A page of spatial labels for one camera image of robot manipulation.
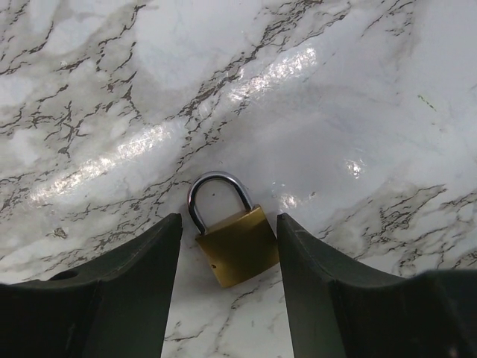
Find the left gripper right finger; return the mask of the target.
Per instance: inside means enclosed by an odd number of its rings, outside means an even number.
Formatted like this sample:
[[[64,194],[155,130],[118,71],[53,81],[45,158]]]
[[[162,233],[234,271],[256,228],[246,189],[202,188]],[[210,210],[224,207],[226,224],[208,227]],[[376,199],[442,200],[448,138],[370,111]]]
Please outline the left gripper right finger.
[[[402,278],[360,263],[277,219],[296,357],[474,357],[476,271]]]

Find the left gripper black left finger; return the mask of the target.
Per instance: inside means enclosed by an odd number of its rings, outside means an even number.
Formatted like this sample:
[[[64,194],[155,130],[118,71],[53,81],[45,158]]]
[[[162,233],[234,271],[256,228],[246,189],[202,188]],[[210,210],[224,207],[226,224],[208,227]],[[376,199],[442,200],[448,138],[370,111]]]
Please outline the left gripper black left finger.
[[[1,286],[3,357],[159,357],[183,232],[172,213],[48,280]]]

